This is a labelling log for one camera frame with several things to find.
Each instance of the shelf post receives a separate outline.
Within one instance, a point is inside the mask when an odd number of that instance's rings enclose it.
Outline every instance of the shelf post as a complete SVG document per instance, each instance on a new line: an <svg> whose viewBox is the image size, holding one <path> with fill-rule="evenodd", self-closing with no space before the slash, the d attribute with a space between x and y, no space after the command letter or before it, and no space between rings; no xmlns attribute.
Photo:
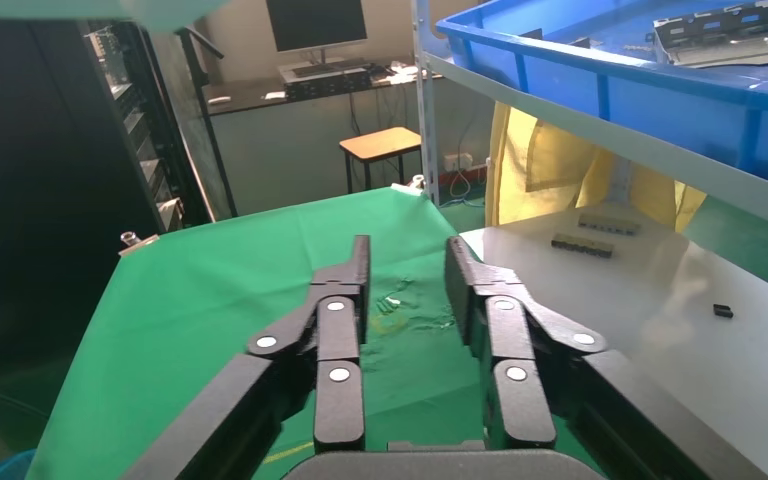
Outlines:
<svg viewBox="0 0 768 480"><path fill-rule="evenodd" d="M437 129L434 124L434 85L431 69L425 59L429 42L437 40L431 33L431 10L428 0L411 0L413 16L414 63L419 69L416 80L419 134L422 136L422 175L425 177L425 194L435 205L440 205L439 175L437 172Z"/></svg>

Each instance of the wooden stool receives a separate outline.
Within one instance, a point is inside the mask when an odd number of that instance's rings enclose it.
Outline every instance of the wooden stool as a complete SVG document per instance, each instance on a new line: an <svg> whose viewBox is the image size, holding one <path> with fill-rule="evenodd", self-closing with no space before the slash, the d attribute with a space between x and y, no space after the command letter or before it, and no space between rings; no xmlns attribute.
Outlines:
<svg viewBox="0 0 768 480"><path fill-rule="evenodd" d="M404 127L394 127L380 132L361 135L340 142L346 154L346 183L352 193L352 157L363 164L364 188L372 188L369 165L391 157L399 157L399 183L405 184L402 155L417 152L422 147L422 137Z"/></svg>

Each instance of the green floor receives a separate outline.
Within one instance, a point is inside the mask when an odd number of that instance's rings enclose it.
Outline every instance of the green floor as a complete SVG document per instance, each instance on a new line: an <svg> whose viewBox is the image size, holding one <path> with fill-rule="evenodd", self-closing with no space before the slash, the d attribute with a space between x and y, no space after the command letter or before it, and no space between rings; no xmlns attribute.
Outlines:
<svg viewBox="0 0 768 480"><path fill-rule="evenodd" d="M453 205L441 209L458 231L484 226L484 209ZM702 247L768 282L768 222L708 198L685 232ZM0 365L0 391L50 411L68 369L61 356L34 365ZM0 460L33 448L44 422L0 405Z"/></svg>

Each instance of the small black block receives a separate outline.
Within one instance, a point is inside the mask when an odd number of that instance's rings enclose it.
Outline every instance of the small black block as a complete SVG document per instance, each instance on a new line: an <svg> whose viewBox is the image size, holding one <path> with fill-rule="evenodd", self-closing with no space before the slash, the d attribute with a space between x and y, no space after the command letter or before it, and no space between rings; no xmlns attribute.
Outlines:
<svg viewBox="0 0 768 480"><path fill-rule="evenodd" d="M714 315L718 317L732 318L734 317L734 312L731 311L731 307L729 307L728 305L720 305L718 303L715 303Z"/></svg>

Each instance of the yellow curtain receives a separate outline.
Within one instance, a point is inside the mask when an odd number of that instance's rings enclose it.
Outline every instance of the yellow curtain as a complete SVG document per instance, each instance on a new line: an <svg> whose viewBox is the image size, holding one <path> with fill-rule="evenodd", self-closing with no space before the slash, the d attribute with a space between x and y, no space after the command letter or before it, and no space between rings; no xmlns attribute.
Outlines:
<svg viewBox="0 0 768 480"><path fill-rule="evenodd" d="M487 226L597 205L610 191L615 155L501 103L487 172ZM681 231L705 199L695 188L631 164L629 203Z"/></svg>

